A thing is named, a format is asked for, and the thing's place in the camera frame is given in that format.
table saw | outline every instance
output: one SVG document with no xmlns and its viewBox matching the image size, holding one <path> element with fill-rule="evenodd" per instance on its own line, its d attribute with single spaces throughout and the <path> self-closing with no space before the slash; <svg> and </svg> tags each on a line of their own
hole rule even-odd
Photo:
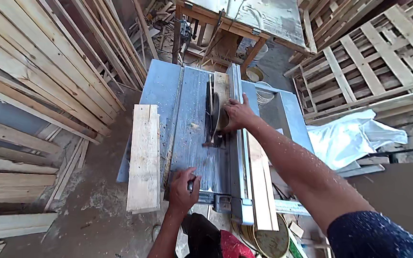
<svg viewBox="0 0 413 258">
<path fill-rule="evenodd" d="M 241 80 L 237 64 L 232 64 L 227 74 L 231 98 L 242 102 L 242 92 L 246 93 L 256 115 L 313 152 L 293 93 Z M 254 218 L 246 133 L 238 130 L 227 134 L 221 146 L 204 146 L 208 135 L 207 85 L 212 75 L 214 73 L 209 71 L 155 59 L 151 62 L 140 104 L 158 105 L 161 185 L 167 189 L 176 170 L 197 167 L 195 174 L 202 176 L 199 203 L 213 205 L 215 211 L 231 213 L 233 220 L 252 225 Z M 118 182 L 129 180 L 130 150 L 131 133 Z"/>
</svg>

hand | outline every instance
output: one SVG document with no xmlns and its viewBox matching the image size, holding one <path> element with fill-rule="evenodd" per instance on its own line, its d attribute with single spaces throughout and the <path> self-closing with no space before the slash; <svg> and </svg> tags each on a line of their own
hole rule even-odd
<svg viewBox="0 0 413 258">
<path fill-rule="evenodd" d="M 243 129 L 253 117 L 256 117 L 245 93 L 243 93 L 243 104 L 240 104 L 238 100 L 229 99 L 229 103 L 224 104 L 223 108 L 229 115 L 229 124 L 223 129 L 223 133 Z"/>
<path fill-rule="evenodd" d="M 189 209 L 199 200 L 200 180 L 202 176 L 192 174 L 197 168 L 189 167 L 186 170 L 177 171 L 170 185 L 170 202 L 168 208 L 176 214 L 182 214 L 184 217 Z M 187 190 L 189 181 L 194 181 L 192 193 Z"/>
</svg>

metal hinge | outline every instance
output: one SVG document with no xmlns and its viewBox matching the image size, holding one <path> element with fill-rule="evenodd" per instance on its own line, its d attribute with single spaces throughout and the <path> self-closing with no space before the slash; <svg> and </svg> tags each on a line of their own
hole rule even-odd
<svg viewBox="0 0 413 258">
<path fill-rule="evenodd" d="M 257 28 L 253 28 L 253 31 L 251 32 L 251 34 L 253 34 L 253 35 L 259 35 L 259 34 L 261 34 L 261 30 L 260 29 L 257 29 Z"/>
</svg>

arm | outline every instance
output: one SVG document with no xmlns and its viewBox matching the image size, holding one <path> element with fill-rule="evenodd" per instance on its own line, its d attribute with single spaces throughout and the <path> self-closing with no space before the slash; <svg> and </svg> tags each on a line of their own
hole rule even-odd
<svg viewBox="0 0 413 258">
<path fill-rule="evenodd" d="M 179 171 L 170 185 L 170 203 L 148 258 L 174 258 L 179 227 L 189 209 L 199 200 L 201 176 L 194 176 L 195 167 Z M 192 193 L 187 190 L 188 181 L 194 181 Z"/>
<path fill-rule="evenodd" d="M 255 115 L 243 94 L 243 104 L 230 99 L 224 105 L 230 122 L 224 132 L 245 128 L 261 144 L 277 173 L 294 191 L 326 234 L 342 214 L 374 208 L 348 182 L 311 152 L 280 134 Z"/>
</svg>

red cloth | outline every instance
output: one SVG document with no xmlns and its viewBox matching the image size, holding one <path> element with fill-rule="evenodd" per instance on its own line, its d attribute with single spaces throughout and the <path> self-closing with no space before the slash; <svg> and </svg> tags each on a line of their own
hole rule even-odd
<svg viewBox="0 0 413 258">
<path fill-rule="evenodd" d="M 254 258 L 253 252 L 233 234 L 221 230 L 221 250 L 223 258 Z"/>
</svg>

